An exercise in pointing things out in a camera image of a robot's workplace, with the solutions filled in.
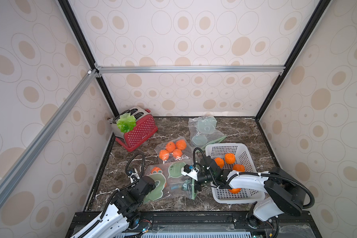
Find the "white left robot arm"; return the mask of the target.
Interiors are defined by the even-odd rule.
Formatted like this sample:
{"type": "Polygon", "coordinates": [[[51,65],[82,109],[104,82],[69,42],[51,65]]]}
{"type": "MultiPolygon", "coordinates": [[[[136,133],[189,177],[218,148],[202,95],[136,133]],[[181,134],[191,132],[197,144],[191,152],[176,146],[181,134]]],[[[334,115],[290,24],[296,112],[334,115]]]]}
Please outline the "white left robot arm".
{"type": "Polygon", "coordinates": [[[113,238],[127,229],[134,229],[140,219],[138,208],[155,188],[155,181],[143,176],[124,188],[116,189],[103,211],[72,237],[113,238]]]}

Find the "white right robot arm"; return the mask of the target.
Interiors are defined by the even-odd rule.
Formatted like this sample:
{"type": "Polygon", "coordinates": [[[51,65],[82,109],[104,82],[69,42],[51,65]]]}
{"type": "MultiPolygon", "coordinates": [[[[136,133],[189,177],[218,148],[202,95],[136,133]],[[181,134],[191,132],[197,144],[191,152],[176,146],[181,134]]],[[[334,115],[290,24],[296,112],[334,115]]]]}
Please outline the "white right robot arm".
{"type": "Polygon", "coordinates": [[[265,222],[281,214],[298,217],[303,209],[314,205],[310,190],[279,167],[263,173],[238,172],[221,169],[209,156],[202,158],[199,164],[201,169],[195,182],[196,189],[212,183],[218,189],[250,189],[269,195],[251,207],[247,216],[250,223],[265,222]]]}

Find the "orange fruit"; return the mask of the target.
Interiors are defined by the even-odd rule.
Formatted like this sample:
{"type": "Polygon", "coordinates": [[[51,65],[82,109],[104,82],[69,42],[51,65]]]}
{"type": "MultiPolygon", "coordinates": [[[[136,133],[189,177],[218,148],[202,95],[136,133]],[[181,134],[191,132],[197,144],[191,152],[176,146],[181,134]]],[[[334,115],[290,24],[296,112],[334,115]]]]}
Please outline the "orange fruit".
{"type": "Polygon", "coordinates": [[[225,155],[225,162],[229,165],[234,164],[236,162],[236,156],[233,153],[227,153],[225,155]]]}
{"type": "Polygon", "coordinates": [[[224,160],[221,159],[221,158],[215,158],[214,161],[216,162],[216,164],[218,165],[218,167],[221,168],[221,169],[222,169],[222,168],[224,167],[224,165],[225,165],[224,160]]]}
{"type": "Polygon", "coordinates": [[[233,170],[238,171],[238,172],[245,172],[245,166],[241,164],[234,164],[233,170]]]}
{"type": "Polygon", "coordinates": [[[239,192],[241,192],[241,188],[233,188],[233,189],[229,189],[229,192],[231,193],[231,194],[237,194],[237,193],[239,193],[239,192]]]}

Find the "blue-seal zip-top bag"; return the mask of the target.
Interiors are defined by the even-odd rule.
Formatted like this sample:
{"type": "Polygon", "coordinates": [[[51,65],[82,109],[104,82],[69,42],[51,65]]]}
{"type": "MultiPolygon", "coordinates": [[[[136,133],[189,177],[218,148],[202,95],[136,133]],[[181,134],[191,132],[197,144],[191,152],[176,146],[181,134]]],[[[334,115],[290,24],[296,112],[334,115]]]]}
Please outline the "blue-seal zip-top bag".
{"type": "Polygon", "coordinates": [[[155,147],[160,164],[192,159],[193,148],[187,140],[180,136],[168,142],[160,143],[155,147]]]}

